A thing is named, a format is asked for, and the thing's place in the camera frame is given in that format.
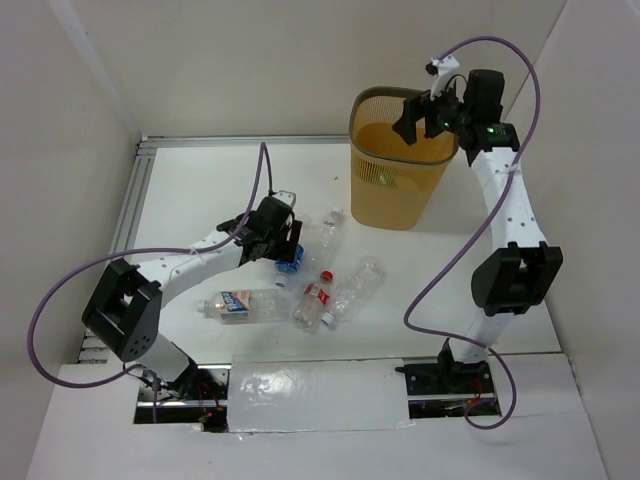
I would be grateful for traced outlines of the blue label plastic bottle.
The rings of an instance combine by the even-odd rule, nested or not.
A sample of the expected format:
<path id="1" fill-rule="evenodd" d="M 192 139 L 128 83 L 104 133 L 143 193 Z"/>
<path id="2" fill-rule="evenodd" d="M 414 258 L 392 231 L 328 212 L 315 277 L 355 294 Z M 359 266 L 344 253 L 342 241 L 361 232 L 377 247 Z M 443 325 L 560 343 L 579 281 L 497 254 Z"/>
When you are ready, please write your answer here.
<path id="1" fill-rule="evenodd" d="M 304 248 L 302 245 L 298 245 L 291 261 L 282 260 L 275 263 L 276 275 L 274 277 L 274 283 L 278 288 L 285 288 L 290 277 L 299 271 L 303 256 Z"/>

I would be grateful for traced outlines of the clear bottle blue-white cap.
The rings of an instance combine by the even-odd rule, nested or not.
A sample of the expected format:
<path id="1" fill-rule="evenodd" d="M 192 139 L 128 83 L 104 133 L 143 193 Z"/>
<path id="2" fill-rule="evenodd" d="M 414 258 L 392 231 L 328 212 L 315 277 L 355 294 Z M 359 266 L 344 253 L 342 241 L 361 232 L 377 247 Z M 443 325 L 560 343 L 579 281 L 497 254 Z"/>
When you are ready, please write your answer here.
<path id="1" fill-rule="evenodd" d="M 385 280 L 386 272 L 379 259 L 363 257 L 332 290 L 321 322 L 333 329 L 348 321 L 373 296 Z"/>

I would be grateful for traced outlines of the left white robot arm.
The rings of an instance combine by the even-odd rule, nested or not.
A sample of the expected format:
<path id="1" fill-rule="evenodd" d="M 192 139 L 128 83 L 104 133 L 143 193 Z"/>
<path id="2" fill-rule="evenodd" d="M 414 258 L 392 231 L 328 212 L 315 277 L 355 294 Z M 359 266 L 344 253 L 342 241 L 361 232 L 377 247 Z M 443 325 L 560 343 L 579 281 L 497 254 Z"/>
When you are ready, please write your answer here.
<path id="1" fill-rule="evenodd" d="M 213 382 L 182 349 L 159 333 L 161 310 L 201 282 L 262 258 L 291 261 L 302 222 L 295 218 L 296 195 L 278 191 L 262 199 L 245 223 L 219 224 L 184 253 L 138 265 L 114 260 L 104 270 L 82 321 L 119 360 L 139 362 L 157 375 L 176 399 Z"/>

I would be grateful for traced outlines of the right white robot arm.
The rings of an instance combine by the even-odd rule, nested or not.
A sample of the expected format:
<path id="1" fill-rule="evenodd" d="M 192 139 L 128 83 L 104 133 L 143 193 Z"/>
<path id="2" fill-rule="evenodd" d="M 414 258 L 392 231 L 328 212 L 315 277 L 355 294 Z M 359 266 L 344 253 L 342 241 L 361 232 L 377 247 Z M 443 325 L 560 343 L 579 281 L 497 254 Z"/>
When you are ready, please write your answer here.
<path id="1" fill-rule="evenodd" d="M 516 160 L 522 151 L 516 130 L 500 120 L 503 74 L 473 70 L 464 93 L 457 95 L 453 69 L 432 62 L 427 71 L 434 78 L 431 89 L 405 100 L 393 129 L 408 145 L 417 141 L 418 121 L 424 121 L 427 139 L 444 132 L 456 136 L 493 217 L 492 253 L 471 276 L 476 317 L 463 339 L 447 339 L 438 356 L 438 384 L 457 392 L 508 325 L 544 300 L 563 254 L 548 244 L 537 224 Z"/>

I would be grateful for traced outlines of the orange mesh waste bin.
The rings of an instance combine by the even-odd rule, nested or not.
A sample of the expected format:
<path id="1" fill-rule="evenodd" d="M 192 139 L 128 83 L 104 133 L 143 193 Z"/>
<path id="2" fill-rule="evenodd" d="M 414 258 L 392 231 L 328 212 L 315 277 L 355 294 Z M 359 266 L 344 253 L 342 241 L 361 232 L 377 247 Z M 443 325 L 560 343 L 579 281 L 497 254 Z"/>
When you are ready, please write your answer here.
<path id="1" fill-rule="evenodd" d="M 365 226 L 413 228 L 458 151 L 457 138 L 449 132 L 425 138 L 423 122 L 418 123 L 417 142 L 412 146 L 393 131 L 403 100 L 417 93 L 399 87 L 372 87 L 354 101 L 349 119 L 351 214 Z M 396 188 L 378 184 L 381 171 L 394 173 Z"/>

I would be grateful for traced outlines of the clear bottle white cap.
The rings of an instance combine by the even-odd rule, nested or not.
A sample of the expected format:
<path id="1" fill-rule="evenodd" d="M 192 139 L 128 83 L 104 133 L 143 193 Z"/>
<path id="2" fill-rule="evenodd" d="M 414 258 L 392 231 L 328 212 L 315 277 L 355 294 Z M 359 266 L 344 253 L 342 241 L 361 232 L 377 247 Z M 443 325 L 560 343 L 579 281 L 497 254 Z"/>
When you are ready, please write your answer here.
<path id="1" fill-rule="evenodd" d="M 304 250 L 302 269 L 309 274 L 330 270 L 344 234 L 344 210 L 333 208 L 319 222 L 313 222 L 309 216 L 300 216 L 300 220 L 299 245 Z"/>

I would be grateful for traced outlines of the clear bottle blue-orange label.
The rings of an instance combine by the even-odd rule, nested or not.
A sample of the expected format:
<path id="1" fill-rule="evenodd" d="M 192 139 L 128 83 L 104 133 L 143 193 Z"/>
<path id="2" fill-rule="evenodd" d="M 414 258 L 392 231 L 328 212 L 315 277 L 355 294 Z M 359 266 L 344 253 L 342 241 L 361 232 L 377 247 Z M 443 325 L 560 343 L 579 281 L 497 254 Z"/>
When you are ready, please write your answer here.
<path id="1" fill-rule="evenodd" d="M 286 304 L 274 289 L 224 290 L 196 303 L 204 317 L 226 325 L 279 321 Z"/>

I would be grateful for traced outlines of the red cap cola bottle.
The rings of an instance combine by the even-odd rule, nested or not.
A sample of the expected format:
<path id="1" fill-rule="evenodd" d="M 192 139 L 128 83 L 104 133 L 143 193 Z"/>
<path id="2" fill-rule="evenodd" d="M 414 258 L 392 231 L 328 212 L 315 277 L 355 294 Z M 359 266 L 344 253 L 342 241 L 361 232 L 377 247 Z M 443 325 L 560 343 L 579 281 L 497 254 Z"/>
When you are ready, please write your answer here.
<path id="1" fill-rule="evenodd" d="M 331 297 L 333 280 L 334 274 L 324 270 L 307 284 L 293 311 L 296 327 L 307 331 L 313 331 L 318 327 Z"/>

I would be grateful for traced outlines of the silver tape sheet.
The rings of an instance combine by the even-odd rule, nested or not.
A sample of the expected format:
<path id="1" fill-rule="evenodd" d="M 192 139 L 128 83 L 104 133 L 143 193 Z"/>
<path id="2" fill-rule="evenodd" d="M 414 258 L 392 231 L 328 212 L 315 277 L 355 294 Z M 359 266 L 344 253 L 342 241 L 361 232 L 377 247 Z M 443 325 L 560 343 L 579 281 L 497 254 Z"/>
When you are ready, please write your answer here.
<path id="1" fill-rule="evenodd" d="M 407 428 L 397 359 L 237 363 L 228 384 L 233 433 L 386 431 Z"/>

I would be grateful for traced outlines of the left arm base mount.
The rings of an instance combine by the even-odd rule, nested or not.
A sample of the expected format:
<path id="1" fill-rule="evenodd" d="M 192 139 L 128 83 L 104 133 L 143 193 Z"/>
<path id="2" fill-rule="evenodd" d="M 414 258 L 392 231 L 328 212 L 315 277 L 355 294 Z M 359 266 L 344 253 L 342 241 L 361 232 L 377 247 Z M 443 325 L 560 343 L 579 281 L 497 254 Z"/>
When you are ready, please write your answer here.
<path id="1" fill-rule="evenodd" d="M 164 382 L 154 384 L 147 370 L 131 374 L 138 381 L 133 423 L 192 424 L 203 432 L 226 433 L 230 373 L 230 364 L 199 365 L 194 386 L 181 393 Z"/>

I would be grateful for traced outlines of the aluminium frame rail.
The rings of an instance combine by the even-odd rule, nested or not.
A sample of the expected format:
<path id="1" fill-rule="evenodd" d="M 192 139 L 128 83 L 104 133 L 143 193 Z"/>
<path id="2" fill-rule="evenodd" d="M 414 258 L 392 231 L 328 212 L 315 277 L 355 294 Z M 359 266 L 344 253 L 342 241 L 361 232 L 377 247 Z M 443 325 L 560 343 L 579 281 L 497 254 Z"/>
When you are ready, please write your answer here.
<path id="1" fill-rule="evenodd" d="M 259 141 L 148 141 L 140 146 L 113 247 L 184 247 L 239 214 L 253 183 Z M 290 318 L 223 325 L 196 310 L 222 289 L 269 288 L 274 267 L 260 260 L 217 275 L 180 295 L 161 314 L 161 333 L 200 363 L 320 361 L 431 356 L 441 339 L 407 329 L 403 316 L 432 329 L 463 332 L 474 315 L 470 276 L 489 254 L 483 237 L 429 294 L 424 286 L 471 237 L 486 215 L 478 182 L 462 157 L 447 167 L 418 224 L 407 231 L 345 223 L 333 267 L 348 275 L 358 260 L 378 258 L 384 283 L 356 315 L 335 329 L 308 332 Z"/>

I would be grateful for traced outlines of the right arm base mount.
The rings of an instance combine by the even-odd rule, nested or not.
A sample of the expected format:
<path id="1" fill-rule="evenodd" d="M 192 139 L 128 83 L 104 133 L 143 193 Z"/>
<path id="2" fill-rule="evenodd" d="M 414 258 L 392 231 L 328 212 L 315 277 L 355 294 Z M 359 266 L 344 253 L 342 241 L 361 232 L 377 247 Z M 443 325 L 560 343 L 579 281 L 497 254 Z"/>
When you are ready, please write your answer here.
<path id="1" fill-rule="evenodd" d="M 448 342 L 436 359 L 417 360 L 396 367 L 404 378 L 409 418 L 463 417 L 501 414 L 489 364 L 464 364 L 453 358 Z"/>

